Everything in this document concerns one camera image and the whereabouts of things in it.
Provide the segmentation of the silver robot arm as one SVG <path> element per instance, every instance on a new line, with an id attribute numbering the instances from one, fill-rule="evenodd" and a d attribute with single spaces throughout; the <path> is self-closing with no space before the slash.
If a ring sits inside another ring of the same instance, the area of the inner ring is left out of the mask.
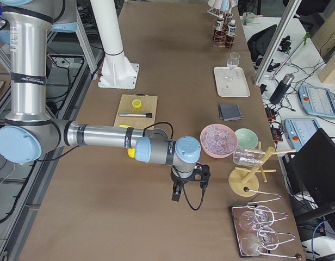
<path id="1" fill-rule="evenodd" d="M 75 1 L 3 1 L 2 13 L 10 24 L 11 54 L 11 111 L 0 130 L 5 159 L 25 164 L 65 146 L 132 148 L 138 161 L 171 166 L 174 201 L 188 182 L 206 190 L 209 167 L 199 163 L 201 145 L 192 136 L 175 141 L 161 129 L 91 126 L 46 114 L 47 32 L 76 31 Z"/>

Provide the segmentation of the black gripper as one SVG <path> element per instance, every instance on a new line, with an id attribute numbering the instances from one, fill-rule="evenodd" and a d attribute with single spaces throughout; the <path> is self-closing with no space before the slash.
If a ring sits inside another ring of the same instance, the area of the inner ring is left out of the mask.
<path id="1" fill-rule="evenodd" d="M 196 163 L 189 172 L 182 172 L 175 166 L 171 168 L 171 179 L 173 181 L 172 201 L 179 202 L 182 185 L 187 182 L 199 182 L 200 188 L 205 189 L 208 186 L 210 178 L 210 168 L 208 165 Z"/>

